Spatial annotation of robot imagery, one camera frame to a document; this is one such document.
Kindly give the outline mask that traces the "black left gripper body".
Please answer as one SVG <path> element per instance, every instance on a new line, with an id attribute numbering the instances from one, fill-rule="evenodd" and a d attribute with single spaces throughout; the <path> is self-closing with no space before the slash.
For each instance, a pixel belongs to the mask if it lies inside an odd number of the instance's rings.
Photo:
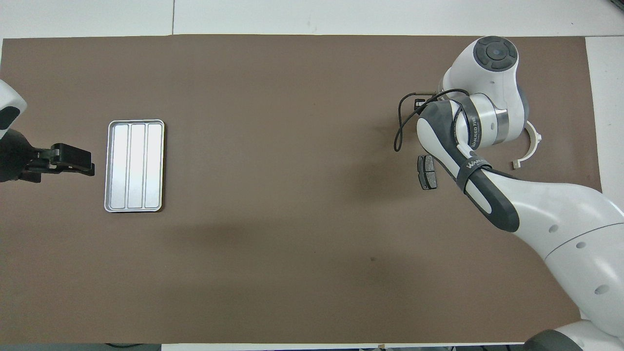
<path id="1" fill-rule="evenodd" d="M 27 151 L 27 161 L 20 172 L 19 179 L 27 182 L 41 183 L 41 174 L 71 173 L 71 166 L 61 164 L 59 157 L 65 152 L 63 143 L 54 144 L 51 149 L 33 148 Z"/>

